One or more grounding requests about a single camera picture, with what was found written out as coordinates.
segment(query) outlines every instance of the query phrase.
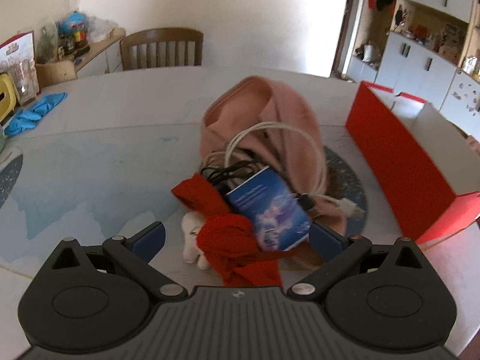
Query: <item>silver screw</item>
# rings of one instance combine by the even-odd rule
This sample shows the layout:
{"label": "silver screw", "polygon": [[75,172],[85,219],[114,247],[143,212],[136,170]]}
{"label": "silver screw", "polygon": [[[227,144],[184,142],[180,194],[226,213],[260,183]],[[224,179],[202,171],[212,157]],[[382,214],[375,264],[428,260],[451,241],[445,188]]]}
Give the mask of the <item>silver screw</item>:
{"label": "silver screw", "polygon": [[296,283],[292,286],[292,292],[296,295],[311,295],[315,292],[315,287],[310,283]]}
{"label": "silver screw", "polygon": [[165,296],[177,296],[183,292],[183,287],[178,284],[165,284],[160,287],[160,293]]}

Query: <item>yellow plastic object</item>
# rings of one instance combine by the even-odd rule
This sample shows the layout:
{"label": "yellow plastic object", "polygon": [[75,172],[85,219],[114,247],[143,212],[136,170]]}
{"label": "yellow plastic object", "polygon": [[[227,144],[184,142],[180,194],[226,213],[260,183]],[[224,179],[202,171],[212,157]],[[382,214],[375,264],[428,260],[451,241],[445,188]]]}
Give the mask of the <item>yellow plastic object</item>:
{"label": "yellow plastic object", "polygon": [[11,76],[7,73],[0,74],[0,122],[15,108],[16,103],[15,86]]}

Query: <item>open red box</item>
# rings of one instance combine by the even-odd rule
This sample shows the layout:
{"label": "open red box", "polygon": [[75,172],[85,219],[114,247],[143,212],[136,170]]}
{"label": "open red box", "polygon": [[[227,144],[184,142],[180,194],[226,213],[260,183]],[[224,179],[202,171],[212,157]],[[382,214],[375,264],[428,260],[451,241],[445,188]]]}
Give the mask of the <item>open red box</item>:
{"label": "open red box", "polygon": [[480,214],[480,157],[430,103],[362,82],[346,128],[405,236],[429,242]]}

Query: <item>black cabinet handle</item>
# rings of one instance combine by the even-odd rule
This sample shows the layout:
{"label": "black cabinet handle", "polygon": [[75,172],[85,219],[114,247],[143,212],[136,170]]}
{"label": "black cabinet handle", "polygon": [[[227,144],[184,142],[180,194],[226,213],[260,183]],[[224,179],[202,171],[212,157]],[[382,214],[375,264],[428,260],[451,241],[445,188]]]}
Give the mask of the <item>black cabinet handle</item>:
{"label": "black cabinet handle", "polygon": [[432,62],[433,62],[433,59],[430,58],[430,57],[428,57],[428,58],[427,58],[427,63],[426,63],[426,65],[425,65],[425,70],[426,70],[426,71],[430,71],[430,66],[431,66],[431,63],[432,63]]}

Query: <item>wooden chair back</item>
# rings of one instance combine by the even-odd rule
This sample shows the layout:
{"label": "wooden chair back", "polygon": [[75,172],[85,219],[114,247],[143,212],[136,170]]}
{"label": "wooden chair back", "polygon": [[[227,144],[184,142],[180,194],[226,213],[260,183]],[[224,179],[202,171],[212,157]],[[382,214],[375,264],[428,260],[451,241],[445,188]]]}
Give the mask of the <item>wooden chair back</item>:
{"label": "wooden chair back", "polygon": [[155,28],[136,32],[120,42],[123,70],[189,66],[191,54],[193,65],[198,66],[202,64],[202,46],[203,34],[190,28]]}

